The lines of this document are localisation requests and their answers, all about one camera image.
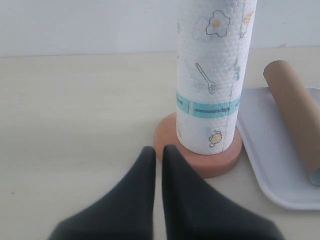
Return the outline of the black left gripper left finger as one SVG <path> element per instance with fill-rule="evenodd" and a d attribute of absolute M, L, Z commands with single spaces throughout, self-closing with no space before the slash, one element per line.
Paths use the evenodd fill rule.
<path fill-rule="evenodd" d="M 137 160 L 109 193 L 61 221 L 51 240 L 152 240 L 156 153 L 143 147 Z"/>

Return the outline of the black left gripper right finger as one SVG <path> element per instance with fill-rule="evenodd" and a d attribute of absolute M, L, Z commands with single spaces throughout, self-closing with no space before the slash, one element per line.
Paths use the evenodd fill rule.
<path fill-rule="evenodd" d="M 175 145 L 162 157 L 162 200 L 169 240 L 277 240 L 279 229 L 204 181 Z"/>

